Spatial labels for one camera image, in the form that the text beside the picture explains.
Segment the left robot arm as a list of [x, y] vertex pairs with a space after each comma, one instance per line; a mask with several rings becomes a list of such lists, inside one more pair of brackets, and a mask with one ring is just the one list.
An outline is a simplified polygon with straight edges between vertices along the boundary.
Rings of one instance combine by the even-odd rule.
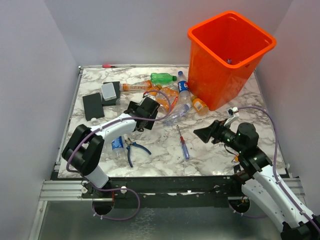
[[62, 151], [62, 158], [93, 184], [97, 196], [106, 197], [111, 190], [110, 178], [99, 167], [104, 144], [134, 131], [151, 130], [159, 107], [154, 97], [146, 96], [140, 103], [130, 101], [122, 114], [107, 123], [78, 125]]

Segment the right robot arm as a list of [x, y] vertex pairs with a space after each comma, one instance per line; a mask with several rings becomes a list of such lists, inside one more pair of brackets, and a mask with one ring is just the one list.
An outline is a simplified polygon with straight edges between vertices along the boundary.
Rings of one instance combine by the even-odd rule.
[[223, 143], [238, 153], [243, 168], [235, 173], [229, 189], [244, 194], [272, 220], [283, 240], [318, 240], [320, 217], [308, 209], [273, 168], [270, 158], [258, 147], [259, 134], [253, 124], [241, 123], [236, 132], [224, 121], [194, 130], [204, 143]]

